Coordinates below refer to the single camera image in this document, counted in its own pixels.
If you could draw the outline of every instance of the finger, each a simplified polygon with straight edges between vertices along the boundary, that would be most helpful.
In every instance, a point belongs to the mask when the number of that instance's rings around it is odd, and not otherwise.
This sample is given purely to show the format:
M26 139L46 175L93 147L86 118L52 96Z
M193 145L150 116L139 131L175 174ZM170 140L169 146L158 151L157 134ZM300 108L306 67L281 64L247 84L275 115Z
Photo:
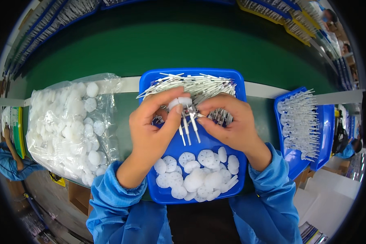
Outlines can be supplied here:
M211 119L206 117L200 117L197 118L197 121L215 139L218 139L222 142L223 139L228 137L229 132L224 127L215 124Z
M178 97L190 97L190 94L184 92L184 87L176 87L160 92L143 101L137 109L138 114L141 114L144 122L148 121L161 105L166 105Z
M183 110L183 105L178 104L171 109L166 119L166 122L158 131L158 134L163 140L171 141L174 137L176 131L179 128L181 122L181 114Z
M197 108L200 111L213 111L221 108L228 111L234 118L237 118L239 116L239 112L246 109L246 105L244 102L238 100L232 95L220 93L212 98L206 99L200 103Z

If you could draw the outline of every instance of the plastic bag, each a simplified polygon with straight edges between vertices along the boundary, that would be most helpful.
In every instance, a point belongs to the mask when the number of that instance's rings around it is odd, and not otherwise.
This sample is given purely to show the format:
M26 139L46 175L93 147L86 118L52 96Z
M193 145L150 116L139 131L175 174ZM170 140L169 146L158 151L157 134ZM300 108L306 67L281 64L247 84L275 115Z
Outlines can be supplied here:
M29 107L27 148L49 171L91 186L119 159L113 94L120 77L110 73L63 81L34 90Z

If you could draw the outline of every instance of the white plastic wheel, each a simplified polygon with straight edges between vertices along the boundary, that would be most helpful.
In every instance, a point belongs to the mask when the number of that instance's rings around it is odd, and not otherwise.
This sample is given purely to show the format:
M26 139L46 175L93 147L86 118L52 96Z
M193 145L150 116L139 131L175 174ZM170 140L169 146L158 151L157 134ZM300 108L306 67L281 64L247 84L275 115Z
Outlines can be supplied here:
M94 126L94 121L91 118L85 118L83 122L92 125L92 127Z
M232 177L229 170L226 170L226 169L221 169L220 174L222 176L222 184L227 183Z
M187 174L190 174L194 169L199 169L200 168L200 164L198 163L198 161L190 161L187 162L185 167L184 167L184 171Z
M94 122L94 133L101 136L105 132L105 125L102 121L97 120Z
M169 188L169 173L160 174L156 178L156 184L161 188Z
M194 199L194 197L197 195L197 191L194 191L192 193L187 192L187 195L184 197L184 200L190 201Z
M97 151L91 150L88 154L89 162L93 165L100 164L100 154Z
M226 149L223 146L218 149L218 157L221 163L225 163L227 160Z
M84 103L84 109L89 113L96 109L96 100L94 98L88 98Z
M221 191L220 191L220 190L216 190L216 191L214 191L213 193L210 193L210 194L207 196L206 200L208 200L208 201L213 201L213 200L214 200L214 199L216 199L220 194L221 194Z
M176 159L174 159L173 157L167 155L163 158L163 161L167 165L166 172L174 172L175 171L176 165L177 165Z
M169 186L171 188L180 187L183 185L183 176L178 172L172 172L169 174Z
M171 190L171 195L173 198L183 199L187 195L187 190L182 186L173 187Z
M106 154L102 151L98 151L98 154L100 155L100 164L107 164Z
M182 153L179 157L179 163L183 167L186 165L187 162L195 161L195 155L189 152Z
M91 82L88 84L87 95L89 97L92 97L92 98L96 97L96 95L98 95L98 92L99 92L99 87L95 82Z
M214 153L211 150L205 149L199 152L198 162L205 167L214 167Z
M158 159L153 167L158 174L164 174L167 169L167 165L162 159Z

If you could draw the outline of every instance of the blue plastic tray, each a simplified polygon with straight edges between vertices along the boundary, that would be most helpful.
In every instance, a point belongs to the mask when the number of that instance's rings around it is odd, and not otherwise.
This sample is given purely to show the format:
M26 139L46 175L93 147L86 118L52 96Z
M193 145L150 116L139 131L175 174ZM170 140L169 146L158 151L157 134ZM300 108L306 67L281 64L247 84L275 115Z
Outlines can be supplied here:
M335 131L335 105L318 105L316 110L316 112L318 113L317 118L320 122L320 152L318 153L318 159L315 159L314 162L301 160L300 150L285 149L284 147L284 137L282 135L283 125L279 121L281 114L278 113L277 104L279 101L283 101L291 95L306 90L306 87L300 87L296 90L277 97L274 101L274 112L277 120L281 152L284 159L289 163L289 178L291 178L292 180L295 179L309 164L311 170L317 171L325 163L327 163L329 157L331 156L331 149L333 144L333 136Z
M159 78L165 77L165 75L161 75L162 73L167 74L179 74L184 73L185 76L187 75L199 75L199 73L204 73L207 75L214 75L214 76L221 76L225 78L232 78L234 79L234 82L236 84L236 97L239 100L247 102L247 97L245 95L245 87L244 87L244 79L243 76L236 70L229 70L229 69L211 69L211 68L172 68L172 69L159 69L159 70L150 70L145 72L140 79L140 93L145 91L147 88L149 88L150 83L154 80L157 80ZM214 152L218 152L218 149L221 146L224 146L226 149L226 153L229 155L236 155L240 162L239 167L239 173L238 179L239 182L228 192L220 194L219 198L227 198L230 196L234 196L238 194L244 186L244 180L245 180L245 169L246 169L246 162L247 158L245 157L244 153L231 149L230 147L222 144L219 140L215 139L211 135L209 135L205 129L197 123L198 126L198 133L200 136L201 143L198 143L197 138L195 136L195 132L192 128L192 126L189 127L190 130L190 139L191 139L191 146L187 144L187 146L183 145L181 136L179 132L176 132L175 136L171 140L171 143L169 144L166 152L164 153L163 157L170 155L176 159L176 161L179 159L179 156L184 152L190 152L195 155L195 158L199 154L199 152L203 149L211 149ZM183 170L183 178L186 178L187 174ZM147 174L146 178L148 181L148 188L149 193L151 195L151 198L160 204L182 204L182 203L195 203L195 199L192 199L191 201L186 201L184 199L176 199L171 196L171 188L160 188L156 185L156 177L157 173L155 169L152 167L150 172Z

